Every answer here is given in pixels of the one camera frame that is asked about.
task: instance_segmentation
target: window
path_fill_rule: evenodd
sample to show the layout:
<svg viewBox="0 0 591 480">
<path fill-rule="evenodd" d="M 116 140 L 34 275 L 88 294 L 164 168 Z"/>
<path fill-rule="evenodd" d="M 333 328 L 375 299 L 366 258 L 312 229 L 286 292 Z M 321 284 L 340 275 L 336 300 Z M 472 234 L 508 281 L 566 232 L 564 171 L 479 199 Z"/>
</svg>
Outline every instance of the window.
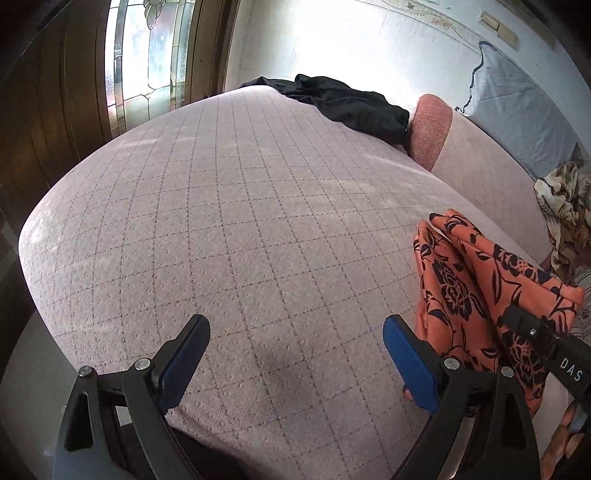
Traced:
<svg viewBox="0 0 591 480">
<path fill-rule="evenodd" d="M 180 107 L 195 0 L 112 0 L 105 86 L 113 137 Z"/>
</svg>

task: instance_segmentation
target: orange cloth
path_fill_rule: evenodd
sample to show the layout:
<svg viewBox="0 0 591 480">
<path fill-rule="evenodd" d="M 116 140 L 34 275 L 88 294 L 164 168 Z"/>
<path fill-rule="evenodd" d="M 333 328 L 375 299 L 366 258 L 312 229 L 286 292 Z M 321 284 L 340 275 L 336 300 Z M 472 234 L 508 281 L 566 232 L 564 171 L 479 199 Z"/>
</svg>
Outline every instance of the orange cloth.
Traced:
<svg viewBox="0 0 591 480">
<path fill-rule="evenodd" d="M 421 274 L 417 337 L 466 368 L 511 366 L 535 414 L 548 372 L 529 341 L 504 326 L 501 316 L 514 303 L 565 333 L 583 303 L 583 289 L 503 250 L 455 210 L 429 219 L 447 238 L 427 222 L 419 224 L 414 238 Z"/>
</svg>

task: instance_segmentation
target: white wall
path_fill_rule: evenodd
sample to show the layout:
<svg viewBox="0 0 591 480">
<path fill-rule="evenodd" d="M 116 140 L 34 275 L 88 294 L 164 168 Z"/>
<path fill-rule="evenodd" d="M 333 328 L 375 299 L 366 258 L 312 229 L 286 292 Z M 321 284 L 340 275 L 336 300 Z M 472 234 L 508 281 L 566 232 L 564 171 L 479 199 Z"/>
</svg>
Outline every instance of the white wall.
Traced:
<svg viewBox="0 0 591 480">
<path fill-rule="evenodd" d="M 388 9 L 382 0 L 242 2 L 246 27 L 235 34 L 240 43 L 232 43 L 233 73 L 227 90 L 260 75 L 293 79 L 305 73 L 375 90 L 407 109 L 424 93 L 434 93 L 455 107 L 468 97 L 472 70 L 480 59 L 474 46 L 482 38 L 544 89 L 591 151 L 591 92 L 576 66 L 560 44 L 552 50 L 496 0 L 424 1 L 462 25 L 446 25 L 432 17 L 419 21 Z M 478 22 L 483 9 L 517 33 L 517 50 Z"/>
<path fill-rule="evenodd" d="M 228 54 L 228 66 L 226 67 L 226 81 L 224 91 L 234 90 L 240 83 L 240 63 L 242 61 L 242 52 L 244 50 L 244 41 L 248 29 L 248 22 L 251 19 L 252 6 L 254 0 L 240 0 L 238 4 L 238 13 L 234 22 L 234 31 L 232 32 L 232 42 L 230 43 L 230 53 Z"/>
<path fill-rule="evenodd" d="M 587 152 L 591 152 L 591 91 L 576 65 L 560 43 L 552 50 L 532 29 L 496 0 L 436 0 L 438 10 L 499 47 L 548 94 L 574 131 Z M 499 39 L 495 32 L 478 22 L 486 10 L 513 30 L 519 37 L 516 50 Z"/>
<path fill-rule="evenodd" d="M 479 63 L 477 53 L 434 26 L 355 0 L 254 0 L 238 48 L 239 72 L 227 89 L 260 75 L 326 75 L 408 109 L 427 92 L 465 103 Z"/>
</svg>

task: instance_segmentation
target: black cloth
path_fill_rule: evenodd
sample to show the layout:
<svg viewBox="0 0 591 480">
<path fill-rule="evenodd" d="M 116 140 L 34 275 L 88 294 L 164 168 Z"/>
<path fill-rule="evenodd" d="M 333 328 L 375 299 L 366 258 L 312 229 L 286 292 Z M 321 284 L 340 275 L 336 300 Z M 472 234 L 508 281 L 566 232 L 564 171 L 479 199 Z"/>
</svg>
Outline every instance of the black cloth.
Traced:
<svg viewBox="0 0 591 480">
<path fill-rule="evenodd" d="M 341 122 L 358 132 L 379 138 L 389 145 L 400 145 L 406 136 L 409 113 L 390 105 L 381 93 L 353 90 L 328 77 L 298 74 L 295 81 L 259 77 L 240 87 L 268 85 L 288 98 L 315 105 L 326 118 Z"/>
</svg>

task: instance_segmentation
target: metal screw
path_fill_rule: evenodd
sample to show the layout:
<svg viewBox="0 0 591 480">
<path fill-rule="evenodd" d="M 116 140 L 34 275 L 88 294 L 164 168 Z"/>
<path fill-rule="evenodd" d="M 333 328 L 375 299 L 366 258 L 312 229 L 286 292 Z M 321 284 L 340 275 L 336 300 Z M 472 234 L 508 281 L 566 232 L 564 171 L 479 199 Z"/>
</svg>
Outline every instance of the metal screw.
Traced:
<svg viewBox="0 0 591 480">
<path fill-rule="evenodd" d="M 445 365 L 449 370 L 457 370 L 460 368 L 460 362 L 458 362 L 455 358 L 446 358 L 443 361 L 443 365 Z"/>
<path fill-rule="evenodd" d="M 80 369 L 78 370 L 78 376 L 79 377 L 88 377 L 88 375 L 90 375 L 92 373 L 92 367 L 90 365 L 85 365 L 83 367 L 80 367 Z"/>
<path fill-rule="evenodd" d="M 515 375 L 515 372 L 511 367 L 502 367 L 501 373 L 503 374 L 503 377 L 507 378 L 513 378 L 513 375 Z"/>
<path fill-rule="evenodd" d="M 140 358 L 134 363 L 134 367 L 136 370 L 146 370 L 150 366 L 150 359 L 149 358 Z"/>
</svg>

